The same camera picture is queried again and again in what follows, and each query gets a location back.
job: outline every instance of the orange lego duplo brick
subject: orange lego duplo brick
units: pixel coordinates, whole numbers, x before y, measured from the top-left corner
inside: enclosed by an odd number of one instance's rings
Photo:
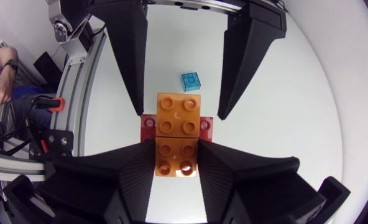
[[[155,139],[155,175],[161,177],[195,177],[197,138]]]
[[[198,138],[201,96],[158,93],[156,135]]]

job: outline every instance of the screw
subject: screw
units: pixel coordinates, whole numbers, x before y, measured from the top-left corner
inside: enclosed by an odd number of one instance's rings
[[[66,144],[67,144],[67,138],[66,138],[66,137],[62,137],[62,138],[61,138],[61,143],[62,143],[63,145],[66,145]]]

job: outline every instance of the white curved wall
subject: white curved wall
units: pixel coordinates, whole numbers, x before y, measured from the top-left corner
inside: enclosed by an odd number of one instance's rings
[[[60,46],[55,40],[53,26],[48,20],[48,6],[44,0],[0,0],[0,42],[15,47],[20,62],[41,84],[43,77],[34,62],[47,51],[52,56]],[[53,57],[62,70],[65,51],[62,47]]]
[[[351,195],[334,223],[354,223],[368,200],[368,9],[361,0],[284,0],[317,54],[338,109],[342,183]]]

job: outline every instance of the person's arm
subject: person's arm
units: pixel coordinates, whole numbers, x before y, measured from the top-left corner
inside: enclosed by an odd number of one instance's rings
[[[18,61],[17,50],[14,47],[0,48],[0,106],[9,101],[14,88],[16,71],[9,65],[4,65],[10,60]]]

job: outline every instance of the black watch strap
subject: black watch strap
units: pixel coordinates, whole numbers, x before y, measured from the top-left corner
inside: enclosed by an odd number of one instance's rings
[[[6,67],[6,66],[8,66],[8,65],[10,65],[10,67],[11,67],[12,69],[14,69],[15,71],[17,71],[17,70],[18,70],[18,61],[14,60],[14,59],[10,59],[9,61],[7,61],[7,62],[4,64],[3,68],[4,68],[4,67]]]

